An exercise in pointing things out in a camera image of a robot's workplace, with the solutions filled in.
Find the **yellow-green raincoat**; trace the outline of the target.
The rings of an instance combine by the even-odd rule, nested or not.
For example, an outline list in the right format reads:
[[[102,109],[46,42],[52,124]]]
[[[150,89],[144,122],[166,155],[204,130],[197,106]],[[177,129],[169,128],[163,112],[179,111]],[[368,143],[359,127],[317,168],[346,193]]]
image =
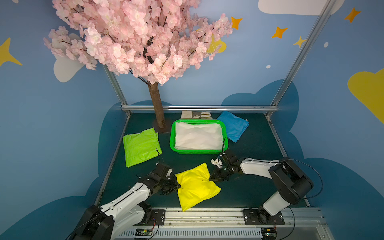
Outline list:
[[[176,174],[176,177],[181,186],[178,189],[178,197],[183,212],[221,192],[221,188],[209,181],[211,175],[206,163]]]

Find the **lime green raincoat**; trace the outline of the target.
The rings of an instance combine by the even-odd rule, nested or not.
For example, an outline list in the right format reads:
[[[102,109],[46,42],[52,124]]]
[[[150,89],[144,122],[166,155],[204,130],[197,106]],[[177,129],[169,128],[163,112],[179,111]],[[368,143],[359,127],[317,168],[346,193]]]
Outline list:
[[[123,145],[127,168],[156,158],[163,153],[158,133],[155,132],[154,128],[138,134],[125,135]]]

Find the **blue raincoat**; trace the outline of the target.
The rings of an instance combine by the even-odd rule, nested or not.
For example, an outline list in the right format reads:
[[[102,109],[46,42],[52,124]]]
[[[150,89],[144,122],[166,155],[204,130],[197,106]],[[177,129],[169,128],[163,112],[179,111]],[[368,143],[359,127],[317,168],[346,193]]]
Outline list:
[[[220,114],[217,120],[223,122],[226,126],[227,137],[232,142],[236,143],[249,126],[249,122],[235,116],[234,114],[224,111]]]

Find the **green plastic basket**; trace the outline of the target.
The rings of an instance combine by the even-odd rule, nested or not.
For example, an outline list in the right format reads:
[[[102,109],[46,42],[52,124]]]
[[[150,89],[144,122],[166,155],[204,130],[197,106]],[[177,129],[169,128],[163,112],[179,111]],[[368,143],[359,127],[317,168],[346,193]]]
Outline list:
[[[177,150],[175,149],[175,124],[177,122],[184,122],[192,125],[198,125],[198,124],[212,124],[217,123],[220,124],[223,130],[223,147],[221,150],[218,151],[212,151],[212,150]],[[171,130],[171,138],[170,138],[170,147],[173,151],[179,153],[179,154],[219,154],[223,151],[226,151],[229,148],[229,139],[227,137],[227,130],[223,122],[219,120],[177,120],[172,124],[172,130]]]

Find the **white raincoat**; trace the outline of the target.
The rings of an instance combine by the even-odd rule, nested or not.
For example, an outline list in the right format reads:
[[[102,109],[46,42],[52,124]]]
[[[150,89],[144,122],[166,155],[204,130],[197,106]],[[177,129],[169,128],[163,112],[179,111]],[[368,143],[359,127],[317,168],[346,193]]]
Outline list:
[[[175,149],[212,150],[223,147],[223,130],[220,124],[192,125],[184,122],[175,124]]]

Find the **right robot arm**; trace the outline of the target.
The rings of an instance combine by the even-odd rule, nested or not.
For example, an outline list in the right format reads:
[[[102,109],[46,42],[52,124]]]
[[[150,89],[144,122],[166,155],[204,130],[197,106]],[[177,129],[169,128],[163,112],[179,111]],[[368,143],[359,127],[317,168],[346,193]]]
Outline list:
[[[257,210],[259,220],[267,223],[281,210],[299,203],[314,187],[312,180],[296,163],[290,158],[273,161],[238,158],[227,150],[211,160],[215,169],[209,180],[228,181],[237,173],[271,179],[277,191]]]

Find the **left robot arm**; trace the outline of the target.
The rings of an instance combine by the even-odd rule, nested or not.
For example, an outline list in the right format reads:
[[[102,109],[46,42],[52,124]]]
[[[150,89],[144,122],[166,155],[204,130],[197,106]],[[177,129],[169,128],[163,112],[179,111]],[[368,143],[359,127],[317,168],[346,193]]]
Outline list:
[[[98,207],[89,207],[68,240],[113,240],[127,228],[138,226],[163,226],[165,210],[154,210],[145,201],[156,193],[168,195],[181,185],[173,170],[158,163],[147,176],[115,200]]]

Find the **left circuit board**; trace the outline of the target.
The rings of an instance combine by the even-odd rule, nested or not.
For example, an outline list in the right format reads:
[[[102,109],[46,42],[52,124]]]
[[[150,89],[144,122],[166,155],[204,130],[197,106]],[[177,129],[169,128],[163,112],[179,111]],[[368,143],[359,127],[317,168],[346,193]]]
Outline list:
[[[138,237],[150,238],[152,236],[153,236],[153,230],[150,230],[150,229],[135,230],[135,238],[138,238]]]

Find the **circuit board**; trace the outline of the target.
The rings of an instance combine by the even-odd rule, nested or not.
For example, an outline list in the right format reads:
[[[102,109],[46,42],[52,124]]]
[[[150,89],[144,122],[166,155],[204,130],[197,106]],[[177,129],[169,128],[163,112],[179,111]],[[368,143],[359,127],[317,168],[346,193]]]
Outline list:
[[[150,238],[152,236],[153,236],[153,230],[150,230],[150,229],[135,230],[135,238],[138,238],[138,237]]]
[[[262,228],[261,234],[262,234],[263,240],[276,240],[277,239],[277,230],[274,228]]]

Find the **beige work glove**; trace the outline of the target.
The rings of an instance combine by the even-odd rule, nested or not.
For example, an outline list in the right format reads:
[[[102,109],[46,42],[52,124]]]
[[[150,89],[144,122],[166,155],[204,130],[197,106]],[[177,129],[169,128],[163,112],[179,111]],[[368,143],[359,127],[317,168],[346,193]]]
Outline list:
[[[194,111],[182,111],[181,119],[206,119],[212,120],[210,112],[194,112]]]

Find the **right circuit board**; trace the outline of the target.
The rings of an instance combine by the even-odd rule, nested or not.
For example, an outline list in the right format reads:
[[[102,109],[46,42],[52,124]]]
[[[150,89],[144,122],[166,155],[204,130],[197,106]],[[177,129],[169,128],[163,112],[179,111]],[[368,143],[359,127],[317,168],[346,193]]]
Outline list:
[[[274,228],[262,228],[261,234],[262,234],[263,240],[276,240],[277,239],[277,230]]]

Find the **pink cherry blossom tree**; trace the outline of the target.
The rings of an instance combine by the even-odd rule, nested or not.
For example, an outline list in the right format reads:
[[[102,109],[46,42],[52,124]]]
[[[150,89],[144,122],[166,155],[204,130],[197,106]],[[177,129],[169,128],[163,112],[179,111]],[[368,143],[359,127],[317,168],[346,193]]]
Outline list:
[[[166,126],[159,86],[180,78],[189,67],[212,60],[218,41],[233,32],[233,22],[192,15],[199,1],[53,1],[66,25],[52,29],[45,46],[57,57],[94,70],[97,64],[144,82],[158,127]]]

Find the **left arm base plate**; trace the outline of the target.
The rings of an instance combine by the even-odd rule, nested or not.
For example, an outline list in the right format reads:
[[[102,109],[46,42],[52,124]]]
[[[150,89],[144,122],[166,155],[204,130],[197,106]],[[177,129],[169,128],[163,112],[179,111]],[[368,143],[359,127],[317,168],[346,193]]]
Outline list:
[[[166,210],[152,209],[145,212],[144,218],[136,226],[152,226],[154,223],[159,226],[165,224]]]

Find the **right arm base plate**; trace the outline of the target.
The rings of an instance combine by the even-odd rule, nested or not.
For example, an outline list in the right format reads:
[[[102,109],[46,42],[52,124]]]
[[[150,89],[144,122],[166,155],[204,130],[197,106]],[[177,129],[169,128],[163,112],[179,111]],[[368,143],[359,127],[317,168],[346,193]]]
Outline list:
[[[276,215],[271,216],[264,210],[259,211],[258,209],[245,208],[243,209],[243,217],[247,226],[285,225],[282,212],[278,212]]]

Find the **aluminium frame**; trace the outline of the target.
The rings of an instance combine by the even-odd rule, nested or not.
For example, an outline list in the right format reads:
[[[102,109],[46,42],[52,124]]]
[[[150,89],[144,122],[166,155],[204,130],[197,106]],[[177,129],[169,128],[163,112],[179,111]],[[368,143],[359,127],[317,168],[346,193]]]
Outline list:
[[[296,58],[294,65],[292,66],[291,70],[289,71],[288,75],[286,76],[285,80],[283,81],[281,87],[279,88],[276,96],[273,99],[272,105],[267,106],[267,107],[276,107],[278,105],[278,102],[282,99],[284,93],[288,89],[289,85],[291,84],[291,81],[294,77],[294,75],[297,73],[298,69],[302,65],[305,57],[307,56],[307,52],[309,51],[312,47],[312,44],[318,37],[320,31],[323,29],[324,26],[321,26],[321,21],[325,21],[324,24],[327,22],[329,17],[331,16],[331,12],[334,8],[334,5],[336,4],[337,1],[327,1],[324,5],[324,8],[319,14],[318,19],[315,22],[314,27],[312,28],[308,38],[309,38],[309,43],[307,47],[304,47],[302,50],[300,50],[298,57]],[[260,106],[260,108],[265,108],[261,109],[261,111],[265,111],[267,113],[264,114],[264,118],[269,124],[269,127],[276,139],[277,144],[279,145],[279,148],[284,156],[286,156],[285,150],[283,148],[283,145],[280,142],[279,136],[276,132],[275,127],[273,126],[273,123],[270,119],[270,116],[273,114],[273,110],[267,110],[266,106]],[[208,219],[216,219],[220,217],[220,213],[226,213],[225,209],[221,208],[211,208],[211,209],[190,209],[187,210],[186,212],[183,212],[181,209],[168,209],[166,210],[166,217],[172,217],[173,215],[167,215],[167,214],[181,214],[180,217],[177,217],[177,220],[181,220],[182,222],[186,223],[186,225],[182,225],[182,228],[211,228],[213,223],[210,223]]]

